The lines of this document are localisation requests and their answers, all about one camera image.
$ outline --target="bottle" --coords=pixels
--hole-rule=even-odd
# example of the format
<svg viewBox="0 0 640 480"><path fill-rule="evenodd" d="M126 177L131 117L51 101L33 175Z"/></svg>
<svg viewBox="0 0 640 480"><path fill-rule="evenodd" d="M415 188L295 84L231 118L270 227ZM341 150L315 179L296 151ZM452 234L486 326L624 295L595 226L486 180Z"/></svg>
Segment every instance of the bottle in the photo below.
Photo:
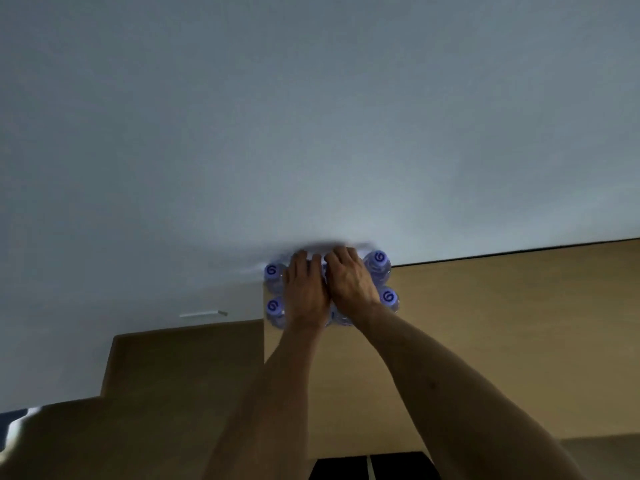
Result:
<svg viewBox="0 0 640 480"><path fill-rule="evenodd" d="M335 323L336 325L343 325L343 326L353 325L353 322L351 320L349 320L346 316L344 316L338 311L338 308L336 308L334 303L331 304L330 316L331 316L330 322Z"/></svg>
<svg viewBox="0 0 640 480"><path fill-rule="evenodd" d="M284 329L287 324L284 318L284 300L281 296L268 300L265 307L267 320L276 328Z"/></svg>
<svg viewBox="0 0 640 480"><path fill-rule="evenodd" d="M371 274L371 279L375 286L380 287L389 279L389 274L391 274L391 261L389 261L386 253L380 250L370 252L364 256L364 266Z"/></svg>
<svg viewBox="0 0 640 480"><path fill-rule="evenodd" d="M380 295L380 302L383 305L388 306L394 312L398 311L398 308L400 308L400 298L398 298L398 293L388 286L382 286L382 288L378 289L378 294Z"/></svg>
<svg viewBox="0 0 640 480"><path fill-rule="evenodd" d="M284 284L282 282L282 274L286 266L279 262L271 262L264 267L264 284L267 285L267 290L274 296L282 294Z"/></svg>

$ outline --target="finger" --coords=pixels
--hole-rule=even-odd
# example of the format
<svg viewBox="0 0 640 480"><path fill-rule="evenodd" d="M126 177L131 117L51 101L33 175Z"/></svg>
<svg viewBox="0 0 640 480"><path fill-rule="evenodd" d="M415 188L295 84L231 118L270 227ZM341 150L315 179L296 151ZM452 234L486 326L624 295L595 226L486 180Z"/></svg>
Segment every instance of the finger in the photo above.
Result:
<svg viewBox="0 0 640 480"><path fill-rule="evenodd" d="M309 276L318 276L322 278L322 256L314 254L309 265Z"/></svg>
<svg viewBox="0 0 640 480"><path fill-rule="evenodd" d="M296 254L294 253L293 256L291 256L291 260L289 261L289 267L287 268L289 270L289 280L291 281L293 278L296 277Z"/></svg>
<svg viewBox="0 0 640 480"><path fill-rule="evenodd" d="M356 251L356 248L347 248L347 252L349 253L349 256L351 256L351 259L353 260L353 262L362 261L360 259L360 256L358 256L358 252Z"/></svg>
<svg viewBox="0 0 640 480"><path fill-rule="evenodd" d="M307 252L300 250L296 254L296 276L308 276Z"/></svg>
<svg viewBox="0 0 640 480"><path fill-rule="evenodd" d="M332 269L338 269L340 266L342 266L340 264L340 259L338 259L338 256L335 255L335 253L333 251L331 251L329 254L327 254L324 257L324 260L326 261L326 272L327 273L331 273Z"/></svg>
<svg viewBox="0 0 640 480"><path fill-rule="evenodd" d="M338 246L334 248L333 252L336 256L338 256L338 259L342 264L348 264L353 261L351 259L351 256L349 256L349 253L347 252L347 248L345 248L344 246Z"/></svg>

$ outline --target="hand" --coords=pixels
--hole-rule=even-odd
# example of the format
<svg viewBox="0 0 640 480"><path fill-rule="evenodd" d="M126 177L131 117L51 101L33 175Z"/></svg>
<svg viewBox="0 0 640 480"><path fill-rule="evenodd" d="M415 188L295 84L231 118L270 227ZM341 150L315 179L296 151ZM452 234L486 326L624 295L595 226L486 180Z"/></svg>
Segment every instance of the hand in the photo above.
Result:
<svg viewBox="0 0 640 480"><path fill-rule="evenodd" d="M329 320L329 291L322 277L320 254L307 261L307 252L291 257L284 275L284 309L287 328L322 330Z"/></svg>
<svg viewBox="0 0 640 480"><path fill-rule="evenodd" d="M380 304L378 290L354 248L338 246L324 257L327 284L338 310L351 320Z"/></svg>

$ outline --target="white ceiling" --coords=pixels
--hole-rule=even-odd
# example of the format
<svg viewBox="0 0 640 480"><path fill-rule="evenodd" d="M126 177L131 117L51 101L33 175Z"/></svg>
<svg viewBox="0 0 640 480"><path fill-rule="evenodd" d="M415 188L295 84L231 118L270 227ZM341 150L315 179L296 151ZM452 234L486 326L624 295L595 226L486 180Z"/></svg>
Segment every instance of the white ceiling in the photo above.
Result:
<svg viewBox="0 0 640 480"><path fill-rule="evenodd" d="M115 333L258 317L262 263L309 244L406 264L640 236L639 15L0 1L0 359L30 364L0 369L0 410L95 394Z"/></svg>

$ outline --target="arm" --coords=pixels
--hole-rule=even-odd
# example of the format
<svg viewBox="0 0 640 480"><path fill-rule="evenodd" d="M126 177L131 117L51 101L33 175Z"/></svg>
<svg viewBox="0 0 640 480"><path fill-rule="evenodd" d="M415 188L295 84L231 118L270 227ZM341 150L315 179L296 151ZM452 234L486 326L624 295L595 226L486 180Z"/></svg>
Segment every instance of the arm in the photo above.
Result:
<svg viewBox="0 0 640 480"><path fill-rule="evenodd" d="M295 254L284 275L287 326L232 414L204 480L301 479L307 460L307 386L329 314L321 258Z"/></svg>
<svg viewBox="0 0 640 480"><path fill-rule="evenodd" d="M381 305L355 250L336 248L325 259L336 306L387 364L444 478L584 479L530 416L460 357Z"/></svg>

